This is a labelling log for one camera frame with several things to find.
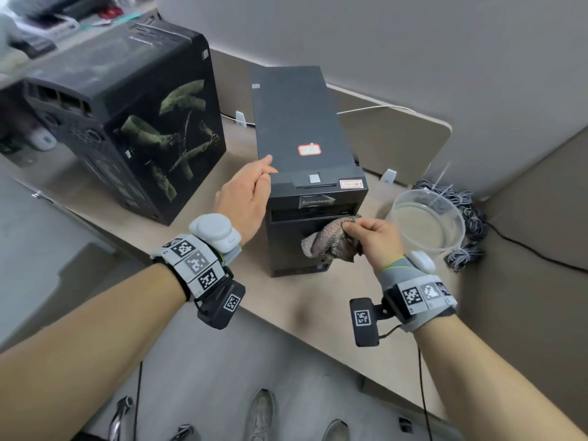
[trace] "red bordered label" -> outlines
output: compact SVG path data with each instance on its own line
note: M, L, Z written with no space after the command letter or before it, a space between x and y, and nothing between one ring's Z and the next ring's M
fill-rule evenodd
M307 145L299 145L298 153L300 156L312 156L320 154L320 145L311 142Z
M339 181L339 185L342 189L363 189L363 179L342 179Z

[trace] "water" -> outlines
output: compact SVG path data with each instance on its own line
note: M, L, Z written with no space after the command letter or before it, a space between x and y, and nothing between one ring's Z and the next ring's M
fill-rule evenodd
M404 236L412 241L415 247L410 249L435 250L451 244L452 238L447 234L452 227L449 218L423 204L402 203L394 207L390 216Z

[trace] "computer tower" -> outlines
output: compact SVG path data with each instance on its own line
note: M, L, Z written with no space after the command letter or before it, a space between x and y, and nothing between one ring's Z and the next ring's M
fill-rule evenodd
M25 97L124 207L163 224L226 150L206 39L157 18L40 63Z
M273 155L266 228L272 277L325 272L301 241L356 214L368 184L343 134L318 66L255 67L251 74L260 157Z

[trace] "round transparent container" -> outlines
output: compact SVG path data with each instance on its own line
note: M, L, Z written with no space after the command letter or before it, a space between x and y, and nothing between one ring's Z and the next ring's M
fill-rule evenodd
M459 209L430 190L416 189L400 194L387 219L401 231L406 253L424 251L435 257L459 247L466 234Z

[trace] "checkered cloth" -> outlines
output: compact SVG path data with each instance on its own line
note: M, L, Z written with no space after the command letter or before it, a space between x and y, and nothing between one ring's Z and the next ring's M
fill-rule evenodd
M327 224L323 230L304 238L301 243L304 255L308 258L328 255L353 263L355 254L362 254L362 245L357 238L347 235L341 224L346 221L355 222L357 218L361 218L361 215L337 218Z

